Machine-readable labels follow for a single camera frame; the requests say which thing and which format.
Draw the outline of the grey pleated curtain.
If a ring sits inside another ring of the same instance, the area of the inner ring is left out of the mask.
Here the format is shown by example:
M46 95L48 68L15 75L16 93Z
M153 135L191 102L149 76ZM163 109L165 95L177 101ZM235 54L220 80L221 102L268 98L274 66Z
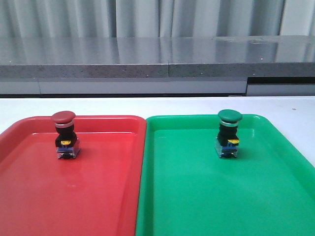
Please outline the grey pleated curtain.
M315 33L312 0L3 0L1 37L213 37Z

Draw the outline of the green mushroom push button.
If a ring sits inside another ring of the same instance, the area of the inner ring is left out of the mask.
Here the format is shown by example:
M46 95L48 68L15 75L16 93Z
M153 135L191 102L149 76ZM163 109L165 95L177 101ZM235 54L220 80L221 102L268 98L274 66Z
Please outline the green mushroom push button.
M243 115L232 109L219 111L219 132L216 139L216 151L219 158L236 158L240 140L237 136L238 124Z

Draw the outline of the red plastic tray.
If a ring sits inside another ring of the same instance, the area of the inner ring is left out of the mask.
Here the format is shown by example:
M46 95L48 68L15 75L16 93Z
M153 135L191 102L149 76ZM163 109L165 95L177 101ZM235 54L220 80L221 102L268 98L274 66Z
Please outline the red plastic tray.
M58 159L50 117L22 119L1 134L1 235L135 234L146 121L78 116L74 125L74 159Z

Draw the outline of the green plastic tray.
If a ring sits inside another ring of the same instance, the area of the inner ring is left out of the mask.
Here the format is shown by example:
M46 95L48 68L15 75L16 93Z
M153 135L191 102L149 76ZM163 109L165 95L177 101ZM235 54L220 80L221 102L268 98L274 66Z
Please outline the green plastic tray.
M244 115L219 158L216 115L147 119L138 236L312 236L315 169L271 124Z

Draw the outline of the grey stone counter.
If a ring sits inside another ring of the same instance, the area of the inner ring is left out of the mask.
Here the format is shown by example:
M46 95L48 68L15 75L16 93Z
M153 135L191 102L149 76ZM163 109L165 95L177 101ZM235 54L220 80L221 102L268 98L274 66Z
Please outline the grey stone counter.
M1 97L308 96L312 36L2 38Z

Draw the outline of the red mushroom push button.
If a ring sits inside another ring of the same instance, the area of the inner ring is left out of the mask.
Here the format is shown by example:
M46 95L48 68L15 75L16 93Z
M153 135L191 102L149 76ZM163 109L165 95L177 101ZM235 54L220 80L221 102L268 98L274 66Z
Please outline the red mushroom push button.
M74 132L75 113L60 111L51 116L58 137L55 139L58 159L75 159L80 151L80 141Z

